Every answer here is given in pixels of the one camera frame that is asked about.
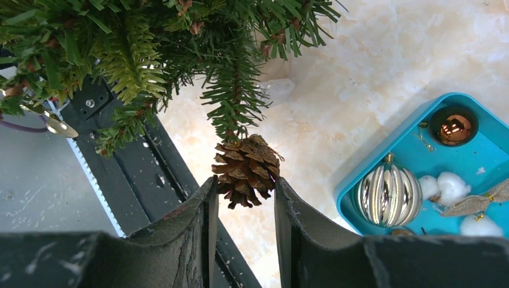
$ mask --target black metal rail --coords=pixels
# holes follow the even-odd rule
[[[113,108],[122,103],[108,87],[90,82],[74,99],[62,110],[62,117],[80,134],[77,145],[124,233],[160,219],[198,190],[158,119],[154,127],[145,126],[145,137],[126,143],[125,149],[106,159],[95,152],[97,130],[112,125]],[[217,229],[214,287],[261,287],[220,221]]]

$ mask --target artificial pine garland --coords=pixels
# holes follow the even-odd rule
[[[216,160],[227,166],[213,170],[223,173],[231,208],[259,205],[254,191],[268,197],[279,177],[274,150],[247,131],[269,105],[256,85],[259,60],[325,45],[321,34],[330,35],[318,17],[340,17],[332,0],[0,0],[0,7],[0,43],[15,55],[0,64],[17,64],[12,79],[0,80],[0,121],[2,113],[22,115],[20,105],[63,103],[85,77],[106,79],[125,103],[98,139],[107,157],[205,75],[202,98],[219,104],[208,114],[223,140]],[[257,42],[255,32],[265,39]]]

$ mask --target pine branch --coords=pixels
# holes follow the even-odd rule
[[[145,135],[143,125],[146,121],[152,121],[158,101],[159,98],[155,96],[138,96],[130,104],[117,107],[112,116],[114,125],[99,131],[102,136],[97,140],[97,153],[109,157],[116,147],[124,148],[125,142]]]
[[[7,96],[4,114],[19,105],[72,96],[87,75],[112,85],[126,103],[115,110],[114,125],[103,130],[98,152],[143,134],[143,124],[167,106],[173,91],[205,74],[208,114],[225,142],[247,135],[263,120],[264,93],[256,86],[260,56],[287,58],[300,47],[325,45],[320,15],[336,22],[330,0],[0,0],[0,43],[16,57],[14,78],[0,80]],[[266,40],[261,51],[253,30]]]
[[[262,120],[259,108],[268,107],[262,100],[265,94],[255,84],[260,71],[250,59],[249,30],[239,28],[230,33],[232,41],[220,53],[228,61],[213,71],[209,90],[202,96],[209,100],[204,104],[219,104],[207,116],[217,135],[227,143],[245,138],[247,126],[258,126],[256,121]]]
[[[97,68],[105,76],[118,98],[129,103],[141,92],[162,98],[166,90],[158,62],[154,35],[143,14],[134,10],[118,13],[118,26],[108,35],[108,43],[97,43],[94,50],[100,59]]]
[[[262,51],[270,58],[288,59],[288,53],[300,56],[300,47],[325,46],[322,34],[332,38],[318,25],[318,17],[326,16],[337,23],[341,14],[333,9],[331,0],[230,0],[239,18],[250,22],[264,37]]]

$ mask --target silver christmas ornament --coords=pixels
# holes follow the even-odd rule
[[[423,205],[423,192],[415,175],[398,167],[389,154],[351,191],[354,207],[369,223],[379,227],[404,226]]]

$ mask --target gray floor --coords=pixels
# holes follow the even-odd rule
[[[5,120],[43,126],[34,115]],[[0,126],[0,232],[92,230],[116,236],[68,142]]]

